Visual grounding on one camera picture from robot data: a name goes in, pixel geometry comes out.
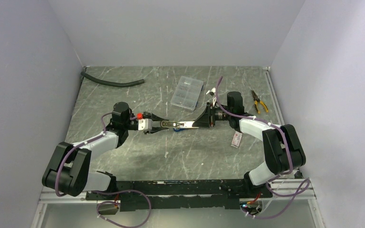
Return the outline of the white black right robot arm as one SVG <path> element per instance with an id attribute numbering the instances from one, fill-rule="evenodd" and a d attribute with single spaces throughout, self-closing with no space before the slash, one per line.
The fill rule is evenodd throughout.
<path id="1" fill-rule="evenodd" d="M 209 128 L 216 121 L 227 121 L 235 131 L 263 142 L 264 161 L 246 174 L 249 180 L 242 185 L 243 193 L 248 197 L 256 196 L 261 184 L 280 174 L 292 173 L 295 168 L 306 164 L 295 127 L 291 124 L 275 125 L 245 112 L 240 92 L 229 92 L 226 105 L 207 103 L 204 112 L 191 127 Z"/>

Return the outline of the red white staples box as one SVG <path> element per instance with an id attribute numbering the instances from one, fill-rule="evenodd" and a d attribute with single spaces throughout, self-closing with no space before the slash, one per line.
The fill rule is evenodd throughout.
<path id="1" fill-rule="evenodd" d="M 242 133 L 236 131 L 231 141 L 231 146 L 238 148 L 240 146 L 241 139 L 242 139 Z"/>

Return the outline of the blue black stapler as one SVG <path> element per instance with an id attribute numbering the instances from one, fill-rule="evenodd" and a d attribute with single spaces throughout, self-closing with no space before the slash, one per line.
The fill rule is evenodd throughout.
<path id="1" fill-rule="evenodd" d="M 172 129 L 175 132 L 180 132 L 188 129 L 197 129 L 198 126 L 194 126 L 194 121 L 180 121 L 173 123 Z"/>

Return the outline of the small beige white stapler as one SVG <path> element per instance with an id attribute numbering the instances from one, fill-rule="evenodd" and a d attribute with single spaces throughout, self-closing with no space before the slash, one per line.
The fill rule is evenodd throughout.
<path id="1" fill-rule="evenodd" d="M 176 128 L 176 122 L 173 121 L 160 121 L 162 128 Z"/>

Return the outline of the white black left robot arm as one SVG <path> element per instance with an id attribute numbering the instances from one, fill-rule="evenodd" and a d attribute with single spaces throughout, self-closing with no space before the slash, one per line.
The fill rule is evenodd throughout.
<path id="1" fill-rule="evenodd" d="M 98 192 L 110 200 L 117 191 L 116 176 L 106 171 L 91 172 L 90 162 L 108 151 L 121 147 L 129 131 L 156 133 L 163 130 L 155 123 L 164 119 L 150 112 L 134 114 L 126 102 L 114 105 L 103 130 L 80 142 L 60 142 L 54 149 L 42 176 L 42 185 L 55 191 L 58 197 L 78 196 L 84 191 Z"/>

